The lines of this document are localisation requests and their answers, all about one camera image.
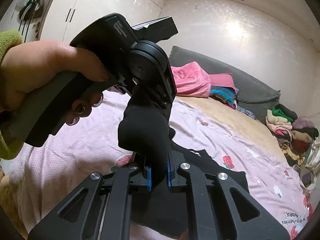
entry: white wall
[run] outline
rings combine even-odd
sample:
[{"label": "white wall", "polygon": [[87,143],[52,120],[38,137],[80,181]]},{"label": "white wall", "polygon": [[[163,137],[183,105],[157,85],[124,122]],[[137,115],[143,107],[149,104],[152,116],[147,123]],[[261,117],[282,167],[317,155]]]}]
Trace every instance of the white wall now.
[{"label": "white wall", "polygon": [[160,17],[172,16],[173,45],[213,57],[281,90],[281,103],[305,115],[314,89],[317,52],[295,31],[253,8],[228,0],[165,0]]},{"label": "white wall", "polygon": [[314,91],[310,95],[311,103],[307,117],[312,120],[315,127],[320,130],[320,52],[318,52],[317,55],[317,70],[314,85]]}]

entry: pink towel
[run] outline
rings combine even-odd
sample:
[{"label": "pink towel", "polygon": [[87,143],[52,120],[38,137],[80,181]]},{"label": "pink towel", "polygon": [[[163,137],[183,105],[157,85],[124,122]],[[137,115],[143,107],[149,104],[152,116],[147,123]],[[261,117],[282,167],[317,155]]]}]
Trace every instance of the pink towel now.
[{"label": "pink towel", "polygon": [[207,98],[210,95],[211,82],[209,75],[197,62],[182,67],[171,67],[178,96]]},{"label": "pink towel", "polygon": [[292,133],[291,133],[292,126],[291,125],[285,125],[285,124],[274,125],[274,124],[268,122],[267,117],[266,117],[266,124],[267,124],[267,127],[269,128],[269,130],[271,130],[273,132],[276,132],[277,130],[287,131],[290,135],[290,139],[292,139]]},{"label": "pink towel", "polygon": [[209,77],[212,86],[229,87],[233,88],[235,92],[237,91],[231,73],[211,74]]}]

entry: folded clothes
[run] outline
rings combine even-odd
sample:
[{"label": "folded clothes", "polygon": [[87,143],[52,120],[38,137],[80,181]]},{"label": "folded clothes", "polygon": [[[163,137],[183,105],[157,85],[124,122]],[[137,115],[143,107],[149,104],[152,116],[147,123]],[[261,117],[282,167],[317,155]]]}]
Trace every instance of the folded clothes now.
[{"label": "folded clothes", "polygon": [[171,67],[178,96],[207,98],[210,94],[210,77],[197,62],[182,67]]},{"label": "folded clothes", "polygon": [[312,138],[310,137],[310,135],[308,135],[307,133],[302,133],[302,132],[295,131],[295,130],[292,130],[292,139],[295,139],[298,141],[303,141],[306,143],[312,142]]},{"label": "folded clothes", "polygon": [[281,117],[284,117],[288,120],[288,122],[293,122],[293,119],[289,116],[287,116],[286,114],[284,114],[284,112],[282,112],[281,109],[276,109],[276,108],[272,108],[272,114],[274,116],[281,116]]},{"label": "folded clothes", "polygon": [[303,119],[301,117],[299,117],[297,120],[295,120],[292,123],[292,128],[293,129],[302,129],[302,128],[305,128],[305,127],[314,128],[314,126],[315,125],[313,124],[313,122],[308,121],[306,119]]},{"label": "folded clothes", "polygon": [[276,137],[277,139],[287,139],[289,141],[291,141],[291,137],[290,137],[290,134],[287,132],[287,131],[284,131],[284,130],[276,130],[276,132],[271,132],[271,134]]},{"label": "folded clothes", "polygon": [[290,145],[290,141],[287,140],[287,139],[277,138],[277,141],[278,141],[279,147],[281,149],[287,149],[289,147],[289,145]]},{"label": "folded clothes", "polygon": [[232,88],[235,93],[239,91],[233,82],[231,73],[210,74],[209,77],[212,86]]},{"label": "folded clothes", "polygon": [[309,149],[310,143],[306,143],[298,140],[292,140],[291,145],[292,145],[292,149],[295,152],[297,152],[298,154],[303,154]]},{"label": "folded clothes", "polygon": [[228,103],[231,107],[234,105],[236,92],[233,88],[211,86],[210,97],[220,98],[224,103]]},{"label": "folded clothes", "polygon": [[272,123],[269,123],[267,117],[266,117],[266,124],[267,124],[267,127],[273,132],[275,132],[278,129],[281,129],[281,130],[286,130],[286,131],[288,131],[290,133],[290,130],[292,130],[292,126],[291,125],[286,125],[286,124],[274,125]]},{"label": "folded clothes", "polygon": [[277,104],[275,106],[275,109],[280,109],[286,116],[290,117],[293,120],[296,120],[298,118],[297,114],[294,111],[291,111],[282,104]]},{"label": "folded clothes", "polygon": [[268,119],[268,122],[271,123],[271,124],[275,124],[275,125],[291,125],[290,122],[288,122],[288,120],[282,116],[274,116],[272,114],[272,111],[271,110],[267,110],[267,119]]},{"label": "folded clothes", "polygon": [[302,129],[297,129],[295,128],[295,131],[299,131],[302,133],[307,133],[308,135],[310,135],[310,137],[314,140],[316,137],[319,136],[319,131],[317,128],[309,128],[309,127],[305,127]]},{"label": "folded clothes", "polygon": [[216,96],[210,96],[210,98],[212,98],[212,99],[214,99],[214,100],[217,100],[217,101],[219,101],[220,103],[222,103],[222,104],[224,104],[225,106],[228,106],[228,107],[230,107],[230,108],[232,108],[232,109],[236,109],[236,101],[234,100],[233,101],[233,105],[229,105],[228,103],[225,103],[220,97],[216,97]]},{"label": "folded clothes", "polygon": [[284,153],[285,158],[287,159],[288,164],[292,167],[294,165],[302,165],[305,157],[295,154],[292,150],[291,144],[287,148],[282,148],[282,152]]}]

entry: fuzzy green sleeve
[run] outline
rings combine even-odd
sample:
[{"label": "fuzzy green sleeve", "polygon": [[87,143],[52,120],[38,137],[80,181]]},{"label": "fuzzy green sleeve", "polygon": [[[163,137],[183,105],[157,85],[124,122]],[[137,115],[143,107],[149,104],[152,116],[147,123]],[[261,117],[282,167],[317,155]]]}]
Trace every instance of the fuzzy green sleeve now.
[{"label": "fuzzy green sleeve", "polygon": [[[0,33],[0,65],[7,50],[21,43],[22,36],[18,30],[10,30]],[[0,131],[0,158],[5,160],[15,158],[20,152],[22,145],[23,141],[16,138],[11,138],[10,142],[6,143]]]}]

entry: beige cloth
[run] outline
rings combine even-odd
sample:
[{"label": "beige cloth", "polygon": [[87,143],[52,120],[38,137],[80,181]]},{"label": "beige cloth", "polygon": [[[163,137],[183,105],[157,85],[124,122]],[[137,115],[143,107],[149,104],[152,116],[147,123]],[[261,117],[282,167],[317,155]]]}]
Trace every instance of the beige cloth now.
[{"label": "beige cloth", "polygon": [[277,140],[261,122],[236,111],[212,98],[178,97],[180,100],[201,109],[207,116],[229,126],[243,137],[287,163]]},{"label": "beige cloth", "polygon": [[302,133],[299,131],[295,131],[292,130],[292,139],[298,140],[298,141],[303,141],[306,143],[311,143],[312,142],[312,138],[310,137],[310,135],[308,135],[307,133]]},{"label": "beige cloth", "polygon": [[291,125],[291,123],[288,122],[288,119],[282,116],[274,116],[269,109],[267,110],[267,119],[269,123],[274,125]]}]

